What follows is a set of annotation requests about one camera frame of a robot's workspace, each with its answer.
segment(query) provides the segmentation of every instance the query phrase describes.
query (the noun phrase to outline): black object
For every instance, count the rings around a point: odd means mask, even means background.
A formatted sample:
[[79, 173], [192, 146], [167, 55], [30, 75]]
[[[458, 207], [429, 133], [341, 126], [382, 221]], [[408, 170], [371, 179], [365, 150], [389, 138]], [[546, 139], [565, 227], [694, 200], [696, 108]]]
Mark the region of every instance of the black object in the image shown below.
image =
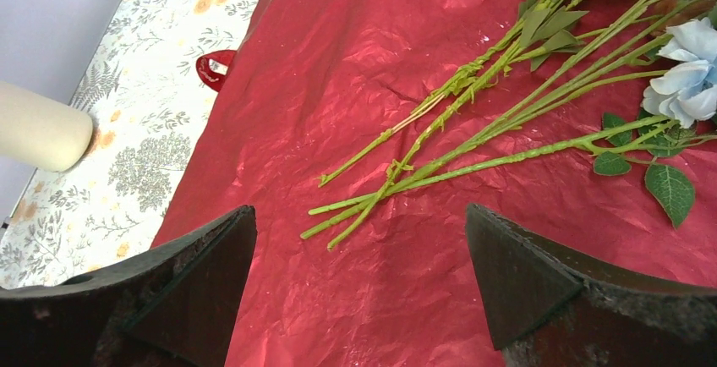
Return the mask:
[[0, 364], [221, 367], [255, 243], [242, 206], [56, 287], [0, 289]]
[[466, 234], [509, 367], [717, 366], [717, 290], [613, 266], [478, 205]]

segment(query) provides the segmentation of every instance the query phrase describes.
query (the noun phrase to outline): blue flower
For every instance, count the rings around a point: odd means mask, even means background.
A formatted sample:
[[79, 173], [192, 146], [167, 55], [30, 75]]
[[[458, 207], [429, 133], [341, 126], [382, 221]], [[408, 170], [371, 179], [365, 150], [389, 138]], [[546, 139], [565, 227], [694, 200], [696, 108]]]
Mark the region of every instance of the blue flower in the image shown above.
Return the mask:
[[653, 115], [677, 119], [683, 128], [707, 120], [717, 111], [717, 30], [709, 19], [668, 27], [674, 37], [658, 55], [681, 61], [660, 78], [650, 80], [643, 108]]

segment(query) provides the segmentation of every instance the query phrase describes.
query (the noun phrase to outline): floral tablecloth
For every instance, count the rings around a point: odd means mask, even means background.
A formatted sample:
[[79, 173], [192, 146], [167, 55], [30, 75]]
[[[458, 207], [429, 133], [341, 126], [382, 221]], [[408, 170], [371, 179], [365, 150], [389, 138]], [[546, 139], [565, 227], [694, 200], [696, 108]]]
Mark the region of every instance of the floral tablecloth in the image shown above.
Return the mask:
[[257, 0], [123, 0], [71, 102], [88, 154], [38, 171], [0, 240], [0, 286], [53, 285], [147, 250], [216, 92], [195, 60], [239, 47]]

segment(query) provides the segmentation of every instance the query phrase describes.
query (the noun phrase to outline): white wall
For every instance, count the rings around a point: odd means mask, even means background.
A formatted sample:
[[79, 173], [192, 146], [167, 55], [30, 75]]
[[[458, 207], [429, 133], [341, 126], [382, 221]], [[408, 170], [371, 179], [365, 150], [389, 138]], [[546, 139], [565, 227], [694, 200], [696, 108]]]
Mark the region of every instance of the white wall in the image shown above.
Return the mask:
[[[68, 103], [120, 2], [3, 0], [0, 81]], [[10, 215], [34, 171], [0, 157], [0, 221]]]

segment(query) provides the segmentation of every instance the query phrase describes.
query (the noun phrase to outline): red wrapping paper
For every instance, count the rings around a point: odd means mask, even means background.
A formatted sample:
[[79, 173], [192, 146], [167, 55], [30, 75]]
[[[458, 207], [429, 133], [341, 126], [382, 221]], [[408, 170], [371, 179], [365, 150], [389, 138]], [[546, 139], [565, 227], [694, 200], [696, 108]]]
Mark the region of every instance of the red wrapping paper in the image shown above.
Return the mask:
[[[328, 186], [317, 189], [317, 178], [498, 41], [521, 1], [260, 0], [154, 242], [255, 206], [255, 261], [227, 366], [504, 365], [491, 346], [463, 233], [471, 202], [619, 266], [717, 287], [717, 192], [701, 182], [714, 174], [710, 144], [670, 161], [698, 191], [678, 230], [643, 187], [644, 168], [602, 178], [585, 153], [566, 151], [394, 196], [331, 253], [326, 243], [341, 228], [300, 240], [327, 218], [308, 209], [377, 189], [391, 159], [435, 114]], [[609, 24], [634, 1], [587, 2], [591, 12], [578, 29]], [[518, 64], [426, 144], [417, 163], [474, 134], [559, 64], [536, 73]], [[635, 118], [645, 86], [593, 91], [449, 168], [596, 131], [604, 111]]]

